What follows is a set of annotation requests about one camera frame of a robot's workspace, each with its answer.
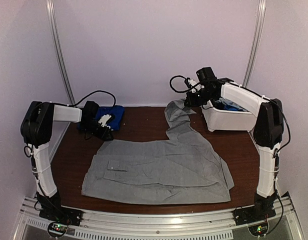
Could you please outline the blue t-shirt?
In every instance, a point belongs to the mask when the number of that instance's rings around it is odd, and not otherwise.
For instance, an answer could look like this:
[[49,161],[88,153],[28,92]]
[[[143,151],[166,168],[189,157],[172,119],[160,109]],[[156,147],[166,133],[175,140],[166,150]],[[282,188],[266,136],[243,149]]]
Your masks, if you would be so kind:
[[102,133],[105,131],[118,131],[124,114],[124,107],[99,107],[87,104],[82,109],[82,119],[77,125],[79,131],[89,133]]

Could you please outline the grey garment pile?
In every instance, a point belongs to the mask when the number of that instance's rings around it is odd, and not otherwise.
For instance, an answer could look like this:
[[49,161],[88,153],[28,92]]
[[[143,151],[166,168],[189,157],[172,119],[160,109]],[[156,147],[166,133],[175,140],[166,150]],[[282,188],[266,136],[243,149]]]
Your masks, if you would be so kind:
[[82,195],[137,205],[215,204],[231,200],[227,163],[190,125],[184,100],[164,111],[166,140],[105,142],[93,156]]

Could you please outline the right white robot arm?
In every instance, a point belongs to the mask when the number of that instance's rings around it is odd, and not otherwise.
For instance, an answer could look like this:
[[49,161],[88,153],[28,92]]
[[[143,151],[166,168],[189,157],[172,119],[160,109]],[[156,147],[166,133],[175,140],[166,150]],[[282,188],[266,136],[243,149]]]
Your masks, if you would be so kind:
[[229,100],[256,117],[252,136],[259,152],[259,181],[256,195],[262,199],[273,196],[277,190],[279,152],[284,131],[282,104],[268,99],[229,78],[217,78],[212,68],[196,72],[198,80],[184,79],[187,86],[185,105],[200,107],[220,98]]

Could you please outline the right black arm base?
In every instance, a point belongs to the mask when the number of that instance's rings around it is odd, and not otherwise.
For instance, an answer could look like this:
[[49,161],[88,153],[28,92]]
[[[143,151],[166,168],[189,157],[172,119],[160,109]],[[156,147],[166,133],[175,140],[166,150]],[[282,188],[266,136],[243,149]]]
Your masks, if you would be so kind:
[[239,226],[274,217],[276,212],[273,203],[276,199],[277,195],[275,193],[268,197],[262,197],[255,193],[252,206],[239,206],[232,212],[235,224]]

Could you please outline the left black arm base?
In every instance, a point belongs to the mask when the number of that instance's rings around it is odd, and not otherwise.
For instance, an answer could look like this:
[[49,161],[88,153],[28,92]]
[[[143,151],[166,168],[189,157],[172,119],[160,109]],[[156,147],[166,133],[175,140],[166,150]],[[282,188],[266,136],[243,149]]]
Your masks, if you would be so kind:
[[78,209],[61,206],[61,197],[56,192],[52,197],[37,192],[37,200],[41,205],[39,216],[65,225],[79,226],[83,212]]

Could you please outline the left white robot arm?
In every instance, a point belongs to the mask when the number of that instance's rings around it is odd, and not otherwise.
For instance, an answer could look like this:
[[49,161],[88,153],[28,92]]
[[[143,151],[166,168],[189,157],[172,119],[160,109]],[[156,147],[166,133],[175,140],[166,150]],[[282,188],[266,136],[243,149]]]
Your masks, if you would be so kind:
[[98,109],[98,104],[93,101],[87,101],[82,109],[55,102],[31,102],[21,124],[21,135],[26,146],[30,148],[32,173],[40,195],[52,198],[58,192],[49,157],[49,142],[54,122],[78,123],[81,131],[93,137],[103,141],[113,140],[108,123],[115,117],[105,114],[96,119]]

